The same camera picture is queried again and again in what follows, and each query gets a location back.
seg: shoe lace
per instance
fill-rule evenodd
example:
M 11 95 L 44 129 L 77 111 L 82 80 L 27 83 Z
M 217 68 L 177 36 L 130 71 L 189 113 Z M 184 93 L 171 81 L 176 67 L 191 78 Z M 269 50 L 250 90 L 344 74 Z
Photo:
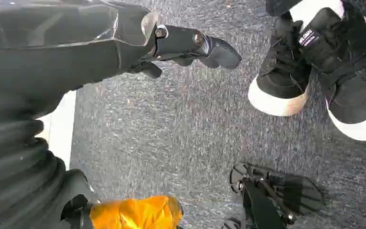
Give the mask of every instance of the shoe lace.
M 276 71 L 284 73 L 283 76 L 288 75 L 296 85 L 298 85 L 298 81 L 294 78 L 294 76 L 297 74 L 295 70 L 300 65 L 301 58 L 296 56 L 295 53 L 298 52 L 299 44 L 297 40 L 297 34 L 299 34 L 300 30 L 300 25 L 296 25 L 294 22 L 291 22 L 288 29 L 280 35 L 277 42 L 272 44 L 276 61 L 274 63 L 268 64 L 268 67 L 271 68 L 270 72 Z
M 340 21 L 335 23 L 330 27 L 330 32 L 327 34 L 327 40 L 333 47 L 333 54 L 338 56 L 338 60 L 342 63 L 342 65 L 332 72 L 325 72 L 327 70 L 319 69 L 317 70 L 323 75 L 323 81 L 325 82 L 326 89 L 330 92 L 330 97 L 328 98 L 328 105 L 330 106 L 331 102 L 334 100 L 338 93 L 338 87 L 346 82 L 347 80 L 353 79 L 357 77 L 357 74 L 354 74 L 360 70 L 366 70 L 366 62 L 365 53 L 358 53 L 355 55 L 352 52 L 354 47 L 357 47 L 358 41 L 349 40 L 350 27 L 346 23 L 346 21 Z

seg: shoe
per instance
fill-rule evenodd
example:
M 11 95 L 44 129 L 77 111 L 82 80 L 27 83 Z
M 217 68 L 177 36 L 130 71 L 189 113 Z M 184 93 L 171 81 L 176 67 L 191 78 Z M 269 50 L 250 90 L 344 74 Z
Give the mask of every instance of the shoe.
M 300 35 L 300 51 L 321 76 L 329 116 L 345 135 L 366 141 L 366 18 L 344 2 L 343 19 L 320 10 Z
M 311 66 L 298 49 L 301 26 L 301 21 L 292 22 L 289 13 L 277 19 L 270 49 L 258 76 L 250 84 L 250 103 L 269 115 L 294 115 L 308 98 Z

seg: floor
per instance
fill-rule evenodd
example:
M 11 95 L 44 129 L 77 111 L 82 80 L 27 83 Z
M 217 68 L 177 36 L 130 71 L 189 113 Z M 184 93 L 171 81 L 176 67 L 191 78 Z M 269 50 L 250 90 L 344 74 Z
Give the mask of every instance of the floor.
M 327 209 L 294 229 L 366 229 L 366 142 L 330 122 L 312 76 L 302 113 L 255 110 L 247 89 L 268 48 L 272 18 L 264 0 L 131 0 L 229 41 L 244 57 L 234 71 L 163 63 L 158 80 L 121 75 L 77 92 L 71 168 L 82 169 L 103 199 L 179 198 L 186 228 L 220 228 L 238 216 L 232 166 L 247 161 L 305 175 L 328 191 Z

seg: shoe tongue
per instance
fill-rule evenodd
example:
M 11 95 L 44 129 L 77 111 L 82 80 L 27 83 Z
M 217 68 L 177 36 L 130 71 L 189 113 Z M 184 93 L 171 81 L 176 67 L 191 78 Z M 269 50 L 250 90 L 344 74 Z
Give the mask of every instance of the shoe tongue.
M 339 58 L 334 51 L 336 42 L 331 28 L 341 19 L 329 8 L 320 10 L 309 25 L 301 32 L 298 42 L 300 50 L 311 64 L 319 69 L 334 70 Z
M 290 20 L 279 17 L 275 23 L 275 36 L 284 39 L 289 45 L 296 44 L 295 34 L 301 29 L 302 22 L 296 21 L 292 23 Z

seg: black fabric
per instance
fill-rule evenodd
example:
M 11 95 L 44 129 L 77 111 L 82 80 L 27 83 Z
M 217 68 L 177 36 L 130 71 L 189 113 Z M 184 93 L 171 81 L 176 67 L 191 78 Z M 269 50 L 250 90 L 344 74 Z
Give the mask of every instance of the black fabric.
M 0 229 L 59 228 L 65 204 L 89 195 L 83 173 L 65 172 L 46 140 L 34 137 L 43 130 L 34 119 L 69 90 L 124 72 L 150 49 L 109 41 L 0 51 Z
M 366 120 L 366 23 L 350 3 L 344 7 L 343 20 L 329 8 L 320 10 L 300 41 L 304 57 L 321 73 L 330 111 L 355 124 Z
M 280 16 L 288 12 L 292 7 L 302 0 L 267 0 L 266 11 L 273 17 Z
M 297 42 L 301 25 L 292 22 L 289 14 L 275 22 L 270 49 L 257 77 L 258 87 L 272 96 L 298 97 L 308 86 L 311 66 L 302 58 Z

